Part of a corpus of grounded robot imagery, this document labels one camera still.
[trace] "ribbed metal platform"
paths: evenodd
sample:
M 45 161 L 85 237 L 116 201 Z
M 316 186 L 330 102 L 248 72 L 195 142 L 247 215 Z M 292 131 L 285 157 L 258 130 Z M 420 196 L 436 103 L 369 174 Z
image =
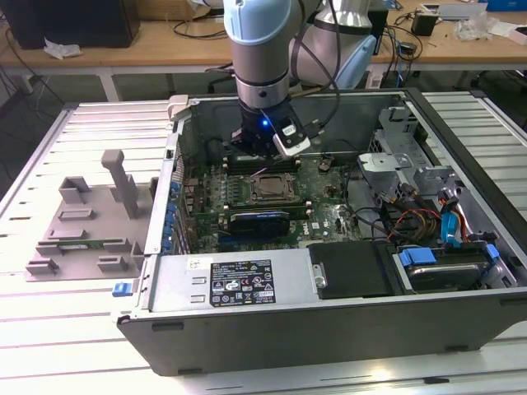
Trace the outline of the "ribbed metal platform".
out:
M 527 151 L 519 129 L 486 100 L 463 93 L 427 98 L 525 215 Z M 26 283 L 24 266 L 61 200 L 63 177 L 82 174 L 90 185 L 109 184 L 99 160 L 114 147 L 124 150 L 124 168 L 136 182 L 148 182 L 171 130 L 166 105 L 63 111 L 0 203 L 0 393 L 527 392 L 527 322 L 477 352 L 162 378 L 112 323 L 112 312 L 129 304 L 111 296 L 115 280 Z M 441 379 L 425 380 L 430 377 Z
M 527 136 L 488 98 L 468 92 L 426 93 L 432 107 L 527 218 Z M 428 145 L 447 164 L 432 139 Z

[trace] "gray 3d printed holder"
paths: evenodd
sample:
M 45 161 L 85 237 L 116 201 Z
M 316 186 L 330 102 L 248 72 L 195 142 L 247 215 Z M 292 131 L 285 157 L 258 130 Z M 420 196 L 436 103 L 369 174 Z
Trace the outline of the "gray 3d printed holder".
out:
M 90 188 L 83 177 L 67 177 L 63 197 L 36 254 L 27 281 L 138 277 L 155 196 L 154 180 L 136 186 L 123 168 L 121 150 L 101 159 L 114 187 Z

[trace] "warning label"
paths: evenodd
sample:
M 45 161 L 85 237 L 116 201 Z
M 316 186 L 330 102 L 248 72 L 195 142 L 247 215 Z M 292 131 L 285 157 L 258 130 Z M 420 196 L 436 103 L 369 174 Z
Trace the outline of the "warning label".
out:
M 270 260 L 211 264 L 213 307 L 276 303 Z

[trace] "blue clip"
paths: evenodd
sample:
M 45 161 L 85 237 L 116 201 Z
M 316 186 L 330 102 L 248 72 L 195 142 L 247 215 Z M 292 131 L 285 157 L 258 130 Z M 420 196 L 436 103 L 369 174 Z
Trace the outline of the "blue clip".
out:
M 168 203 L 166 205 L 166 212 L 169 212 L 170 214 L 175 214 L 177 209 L 178 207 L 174 203 Z
M 176 183 L 175 181 L 172 181 L 172 182 L 170 183 L 170 192 L 171 192 L 172 194 L 174 194 L 174 193 L 179 193 L 180 190 L 181 190 L 181 187 L 180 187 L 180 185 L 179 185 L 178 183 Z
M 488 257 L 491 259 L 491 263 L 496 263 L 500 258 L 500 252 L 496 249 L 494 244 L 487 244 L 485 249 L 487 250 Z
M 132 296 L 132 283 L 131 282 L 118 282 L 114 285 L 112 290 L 112 296 L 114 298 L 122 298 L 124 296 Z
M 173 214 L 166 214 L 165 216 L 165 222 L 168 224 L 168 225 L 173 225 L 175 223 L 175 218 L 174 218 L 174 215 Z
M 167 225 L 163 228 L 163 235 L 166 237 L 172 236 L 172 228 L 170 227 L 170 225 Z
M 437 263 L 437 259 L 431 249 L 424 247 L 405 249 L 402 253 L 399 253 L 399 258 L 405 267 L 410 265 L 433 265 Z

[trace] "circuit board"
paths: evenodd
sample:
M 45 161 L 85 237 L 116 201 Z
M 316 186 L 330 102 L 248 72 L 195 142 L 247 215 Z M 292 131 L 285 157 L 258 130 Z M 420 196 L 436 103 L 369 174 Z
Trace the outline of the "circuit board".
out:
M 196 169 L 185 183 L 192 252 L 296 249 L 361 239 L 343 204 L 343 168 L 322 172 L 320 163 L 320 158 L 302 159 L 294 173 L 257 176 L 229 175 L 221 166 Z M 222 222 L 246 212 L 286 212 L 289 230 L 280 237 L 231 237 Z

